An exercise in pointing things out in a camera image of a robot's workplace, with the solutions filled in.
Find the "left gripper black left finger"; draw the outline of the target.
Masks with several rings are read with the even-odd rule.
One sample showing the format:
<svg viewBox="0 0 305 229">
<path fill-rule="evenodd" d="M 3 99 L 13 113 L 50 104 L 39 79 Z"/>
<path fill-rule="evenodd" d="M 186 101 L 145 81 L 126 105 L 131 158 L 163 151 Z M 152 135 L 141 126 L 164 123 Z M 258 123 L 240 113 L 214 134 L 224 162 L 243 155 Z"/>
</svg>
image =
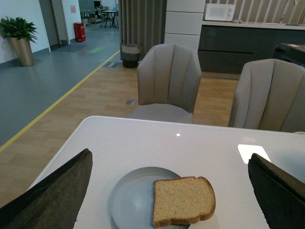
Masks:
<svg viewBox="0 0 305 229">
<path fill-rule="evenodd" d="M 25 193 L 1 207 L 2 229 L 72 229 L 92 172 L 84 149 Z"/>
</svg>

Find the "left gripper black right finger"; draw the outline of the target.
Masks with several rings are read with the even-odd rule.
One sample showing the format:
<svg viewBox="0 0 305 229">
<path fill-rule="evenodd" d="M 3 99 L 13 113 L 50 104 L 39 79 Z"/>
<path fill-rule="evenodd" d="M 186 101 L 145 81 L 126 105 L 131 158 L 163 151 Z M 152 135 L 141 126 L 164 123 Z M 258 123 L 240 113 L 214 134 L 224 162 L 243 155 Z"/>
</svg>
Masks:
<svg viewBox="0 0 305 229">
<path fill-rule="evenodd" d="M 253 153 L 248 175 L 256 200 L 271 229 L 305 227 L 305 184 Z"/>
</svg>

